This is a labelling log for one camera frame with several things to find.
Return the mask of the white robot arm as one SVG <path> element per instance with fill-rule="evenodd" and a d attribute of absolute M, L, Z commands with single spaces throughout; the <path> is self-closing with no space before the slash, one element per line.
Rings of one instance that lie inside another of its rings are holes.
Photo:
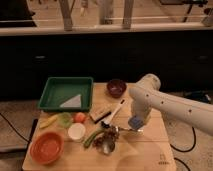
<path fill-rule="evenodd" d="M 213 105 L 160 92 L 160 79 L 146 74 L 129 88 L 131 112 L 143 125 L 154 108 L 213 136 Z"/>

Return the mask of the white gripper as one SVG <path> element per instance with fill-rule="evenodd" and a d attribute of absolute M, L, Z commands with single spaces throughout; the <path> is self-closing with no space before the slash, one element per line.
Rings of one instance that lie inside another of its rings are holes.
<path fill-rule="evenodd" d="M 131 112 L 133 116 L 138 116 L 140 119 L 138 130 L 143 129 L 150 119 L 151 108 L 148 105 L 139 104 L 138 102 L 133 101 L 131 104 Z"/>

